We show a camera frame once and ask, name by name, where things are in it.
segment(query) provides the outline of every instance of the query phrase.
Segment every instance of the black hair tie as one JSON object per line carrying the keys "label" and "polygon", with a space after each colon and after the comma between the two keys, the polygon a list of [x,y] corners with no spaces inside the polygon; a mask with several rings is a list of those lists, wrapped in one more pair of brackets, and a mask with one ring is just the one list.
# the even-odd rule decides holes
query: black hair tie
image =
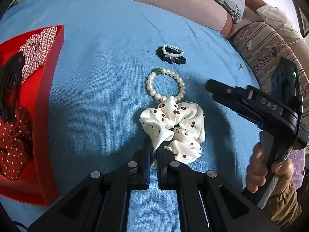
{"label": "black hair tie", "polygon": [[[166,51],[172,54],[179,54],[180,52],[178,50],[174,50],[172,48],[169,47],[165,47]],[[186,59],[183,56],[179,56],[179,57],[166,57],[165,54],[163,54],[162,51],[162,46],[160,46],[159,48],[156,49],[156,54],[157,56],[165,62],[168,62],[169,64],[178,64],[178,65],[183,65],[186,63]]]}

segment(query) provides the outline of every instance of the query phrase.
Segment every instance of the white scrunchie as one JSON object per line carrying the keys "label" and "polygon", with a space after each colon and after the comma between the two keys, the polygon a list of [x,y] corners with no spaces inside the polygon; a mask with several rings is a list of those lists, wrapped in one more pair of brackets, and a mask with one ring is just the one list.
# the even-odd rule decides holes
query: white scrunchie
{"label": "white scrunchie", "polygon": [[173,151],[175,159],[185,164],[201,156],[200,143],[205,140],[205,127],[204,113],[198,104],[188,101],[176,104],[174,97],[170,96],[157,109],[144,110],[139,121],[152,140],[152,168],[156,168],[155,152],[163,141],[173,139],[164,148]]}

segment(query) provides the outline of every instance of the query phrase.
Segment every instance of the human hand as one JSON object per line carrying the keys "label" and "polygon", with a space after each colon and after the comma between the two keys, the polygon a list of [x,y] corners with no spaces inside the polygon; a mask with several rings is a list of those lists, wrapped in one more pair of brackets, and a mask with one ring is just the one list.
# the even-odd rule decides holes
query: human hand
{"label": "human hand", "polygon": [[[268,173],[268,169],[262,164],[261,156],[262,147],[261,144],[258,143],[253,148],[250,164],[247,167],[246,185],[247,189],[252,193],[255,193],[258,188],[263,186],[266,182],[265,177]],[[291,159],[288,158],[278,169],[279,164],[280,161],[276,161],[272,164],[272,171],[280,175],[280,179],[271,196],[278,195],[286,189],[294,172],[294,165]]]}

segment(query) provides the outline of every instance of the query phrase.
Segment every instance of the small pearl bracelet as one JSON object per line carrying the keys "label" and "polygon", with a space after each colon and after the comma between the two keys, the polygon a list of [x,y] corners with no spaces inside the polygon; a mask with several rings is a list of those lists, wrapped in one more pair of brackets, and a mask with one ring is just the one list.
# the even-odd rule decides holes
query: small pearl bracelet
{"label": "small pearl bracelet", "polygon": [[[166,50],[165,50],[166,47],[177,50],[180,53],[179,54],[173,54],[173,53],[166,52]],[[165,57],[180,57],[180,56],[183,56],[183,50],[182,49],[179,49],[177,46],[171,46],[171,45],[167,45],[167,44],[164,44],[162,46],[162,52],[165,55]]]}
{"label": "small pearl bracelet", "polygon": [[150,96],[154,96],[155,100],[158,100],[161,102],[166,100],[166,96],[157,93],[157,91],[153,88],[153,80],[156,78],[157,75],[160,75],[160,74],[170,75],[172,78],[174,78],[177,81],[180,87],[180,92],[177,96],[174,97],[174,99],[176,103],[180,102],[186,95],[185,83],[182,82],[182,78],[180,78],[178,74],[175,74],[174,71],[170,69],[166,69],[166,68],[162,68],[162,69],[155,68],[154,71],[149,74],[146,80],[146,85],[147,85],[146,89],[149,91]]}

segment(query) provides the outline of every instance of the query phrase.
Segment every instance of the bed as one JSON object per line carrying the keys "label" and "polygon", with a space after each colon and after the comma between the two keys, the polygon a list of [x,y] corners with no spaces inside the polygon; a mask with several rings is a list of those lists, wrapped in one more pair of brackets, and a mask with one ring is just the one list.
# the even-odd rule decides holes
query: bed
{"label": "bed", "polygon": [[[0,42],[59,24],[64,25],[65,41],[49,99],[48,144],[61,196],[92,171],[115,170],[142,148],[146,134],[139,115],[158,105],[144,83],[156,67],[181,75],[185,100],[205,113],[203,153],[189,166],[200,172],[216,170],[242,190],[259,129],[215,103],[205,83],[215,79],[233,87],[259,85],[219,31],[131,0],[22,0],[0,21]],[[183,49],[186,64],[162,62],[155,50],[163,43]],[[165,95],[177,93],[167,76],[156,79],[156,88]],[[12,220],[25,226],[47,210],[2,196],[0,201]],[[176,193],[158,189],[156,170],[150,172],[148,191],[131,194],[128,231],[180,231]]]}

